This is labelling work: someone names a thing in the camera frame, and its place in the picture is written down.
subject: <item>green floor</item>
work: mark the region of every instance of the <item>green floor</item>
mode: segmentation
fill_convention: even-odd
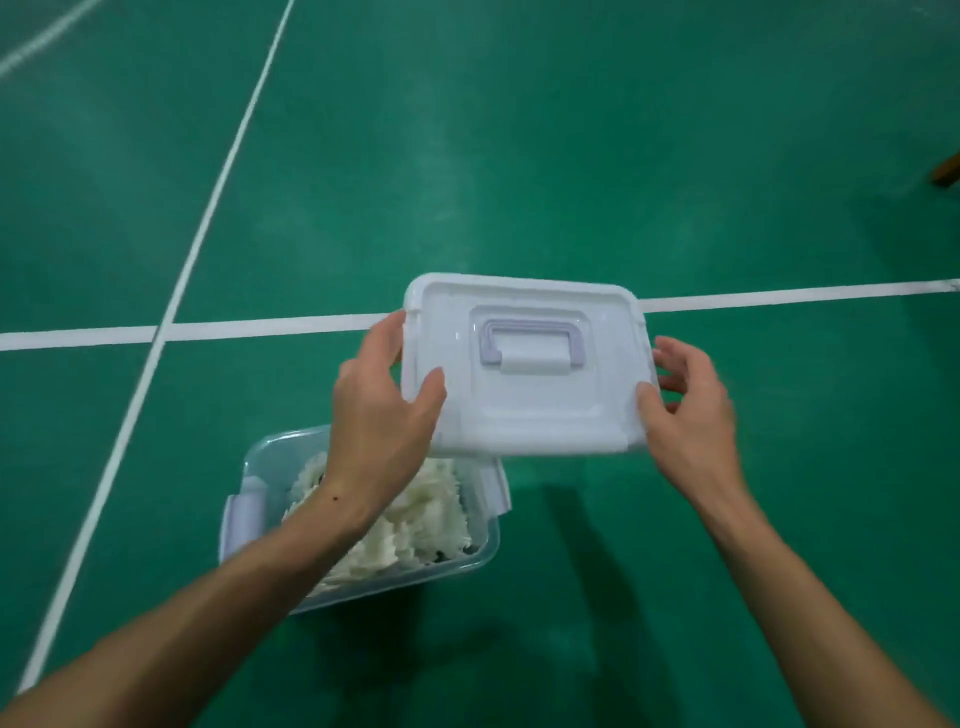
[[[0,57],[68,4],[0,6]],[[284,3],[106,0],[0,79],[0,332],[162,316]],[[298,0],[180,322],[371,313],[426,271],[663,297],[960,276],[960,11]],[[960,718],[960,297],[653,314],[728,382],[757,497]],[[56,667],[215,563],[261,436],[329,420],[360,333],[180,342]],[[0,352],[0,703],[148,345]],[[284,622],[201,724],[800,725],[642,455],[514,459],[477,573]]]

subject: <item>clear plastic container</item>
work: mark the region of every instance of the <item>clear plastic container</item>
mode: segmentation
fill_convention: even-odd
[[[330,426],[324,425],[272,435],[251,448],[244,461],[240,496],[231,497],[225,508],[221,561],[244,543],[280,524],[283,513],[292,502],[290,491],[297,476],[308,460],[327,451],[329,441]],[[497,517],[510,509],[503,468],[494,458],[469,457],[455,459],[454,472],[460,482],[460,499],[472,541],[466,555],[412,570],[391,567],[369,579],[309,596],[292,614],[466,573],[489,562],[500,546]],[[256,507],[238,509],[237,499],[244,496],[252,497]]]

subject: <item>right hand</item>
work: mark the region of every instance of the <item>right hand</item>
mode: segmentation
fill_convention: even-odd
[[[655,342],[654,363],[669,374],[660,387],[683,395],[664,404],[649,382],[636,387],[647,447],[660,472],[702,515],[748,495],[736,449],[736,417],[710,357],[667,336]]]

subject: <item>white court line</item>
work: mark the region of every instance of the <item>white court line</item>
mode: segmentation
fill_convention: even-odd
[[[163,313],[163,319],[156,329],[154,343],[147,353],[147,361],[143,365],[143,373],[133,391],[130,404],[127,406],[127,414],[124,416],[123,423],[120,425],[120,431],[117,433],[116,441],[113,443],[113,450],[104,467],[104,473],[100,477],[100,483],[97,485],[96,493],[90,503],[90,508],[86,512],[84,523],[77,535],[70,555],[67,558],[66,567],[63,574],[60,575],[60,583],[54,592],[54,597],[47,609],[47,614],[40,625],[39,634],[36,637],[34,651],[30,655],[30,660],[24,669],[23,677],[20,679],[20,685],[17,692],[29,690],[36,681],[39,680],[46,665],[47,657],[50,654],[50,648],[53,646],[54,638],[60,629],[60,621],[63,619],[63,611],[66,609],[66,603],[73,592],[74,584],[77,582],[77,574],[80,572],[80,566],[84,562],[86,550],[90,546],[90,539],[97,527],[97,522],[103,513],[104,505],[113,487],[113,479],[120,469],[120,462],[123,460],[124,452],[127,450],[127,444],[133,433],[133,426],[140,416],[140,409],[143,407],[143,401],[147,397],[147,390],[150,389],[150,382],[154,378],[156,365],[160,359],[160,353],[163,351],[163,344],[166,341],[167,331],[174,322],[177,315],[177,309],[180,307],[180,300],[183,298],[183,291],[186,290],[186,284],[190,280],[190,274],[193,272],[193,266],[197,262],[197,256],[200,254],[200,248],[204,243],[206,232],[210,227],[210,221],[213,219],[213,213],[220,203],[220,196],[223,194],[224,186],[227,184],[227,177],[230,169],[236,160],[237,152],[240,150],[240,143],[243,141],[244,134],[247,132],[247,126],[250,124],[253,116],[253,109],[260,98],[260,91],[267,81],[267,75],[270,73],[270,66],[273,65],[276,48],[280,44],[280,38],[283,36],[283,30],[287,25],[287,18],[290,17],[290,11],[294,7],[296,0],[287,0],[287,7],[283,11],[279,24],[276,26],[274,40],[270,44],[270,50],[267,52],[267,58],[264,60],[263,69],[260,71],[260,78],[257,79],[256,86],[253,87],[250,101],[247,103],[247,109],[244,111],[243,118],[240,120],[240,126],[237,127],[236,136],[233,138],[233,144],[227,152],[227,158],[224,160],[224,166],[220,170],[216,183],[213,185],[213,191],[210,193],[210,200],[206,204],[204,216],[201,218],[200,225],[193,237],[190,245],[190,252],[187,254],[183,267],[180,269],[180,277],[177,278],[177,284],[174,286],[170,301],[167,304],[166,311]]]
[[[61,347],[99,347],[105,344],[149,344],[156,327],[67,328],[62,331],[0,333],[0,352]]]
[[[30,56],[36,55],[70,30],[70,28],[83,19],[90,11],[103,3],[103,1],[104,0],[84,0],[82,3],[78,3],[72,9],[54,20],[40,33],[30,38],[26,43],[10,51],[3,59],[0,59],[0,81],[14,71],[18,65],[29,59]]]
[[[823,288],[792,288],[783,291],[724,293],[715,296],[680,296],[669,299],[640,299],[646,313],[696,311],[711,308],[844,301],[924,293],[960,292],[960,279],[917,280],[908,283],[834,285]],[[166,341],[209,341],[245,339],[256,336],[288,336],[299,333],[362,331],[382,319],[385,313],[348,313],[335,316],[299,316],[286,319],[209,321],[201,324],[172,324]],[[156,327],[73,328],[63,331],[0,333],[0,352],[58,347],[95,347],[105,344],[143,344],[151,341]]]

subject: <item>lid handle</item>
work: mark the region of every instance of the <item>lid handle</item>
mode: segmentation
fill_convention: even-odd
[[[499,332],[529,334],[562,334],[569,348],[570,368],[587,363],[587,348],[584,335],[568,321],[544,321],[537,319],[489,319],[480,329],[480,362],[499,366],[504,363],[503,351],[497,347],[494,336]]]

